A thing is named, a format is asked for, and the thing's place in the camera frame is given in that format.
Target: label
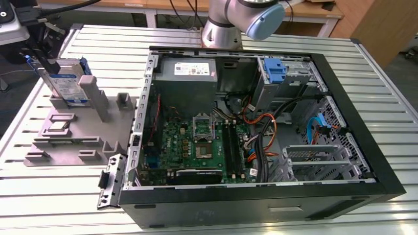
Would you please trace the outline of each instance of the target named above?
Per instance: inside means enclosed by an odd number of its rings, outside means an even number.
[[[51,82],[63,96],[63,99],[75,104],[87,102],[87,95],[77,84],[77,76],[73,74],[51,74]]]
[[[256,173],[258,173],[259,171],[256,170],[256,169],[250,169],[250,175],[252,175],[252,176],[256,176]]]
[[[340,16],[336,16],[336,15],[327,15],[327,18],[340,18]]]
[[[124,4],[125,6],[136,6],[136,7],[143,7],[144,5],[142,5],[142,4],[132,4],[132,3],[125,3]]]
[[[175,75],[208,76],[208,63],[176,63]]]
[[[248,108],[251,111],[255,110],[255,107],[254,107],[251,104],[247,105],[247,108]]]

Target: metal bracket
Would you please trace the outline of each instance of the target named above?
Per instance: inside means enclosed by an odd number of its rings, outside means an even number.
[[[116,154],[109,158],[107,168],[101,171],[99,187],[101,188],[97,210],[120,208],[119,196],[123,187],[124,166],[127,156]]]

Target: aluminum table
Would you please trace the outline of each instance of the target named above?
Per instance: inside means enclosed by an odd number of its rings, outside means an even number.
[[[199,47],[199,33],[85,25],[71,30],[61,58],[89,61],[107,95],[137,94],[150,46]],[[123,210],[97,211],[104,166],[25,167],[47,117],[51,91],[41,80],[0,141],[0,234],[406,234],[418,233],[418,115],[362,45],[346,39],[243,36],[244,49],[322,53],[407,193],[334,220],[142,230]]]

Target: power cable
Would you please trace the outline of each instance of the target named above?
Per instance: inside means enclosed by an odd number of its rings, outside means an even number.
[[[89,1],[85,1],[83,3],[79,3],[79,4],[75,4],[75,5],[71,5],[71,6],[65,6],[65,7],[61,7],[61,8],[56,8],[56,9],[41,9],[40,11],[40,16],[41,17],[45,17],[45,16],[49,16],[52,14],[57,14],[57,13],[61,13],[61,12],[65,12],[65,11],[72,11],[72,10],[76,10],[81,7],[85,7],[85,6],[89,6],[97,2],[100,2],[101,0],[89,0]]]

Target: side panel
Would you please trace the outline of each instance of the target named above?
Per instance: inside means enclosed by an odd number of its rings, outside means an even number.
[[[121,205],[142,228],[203,226],[335,218],[369,203],[369,197],[287,198]]]

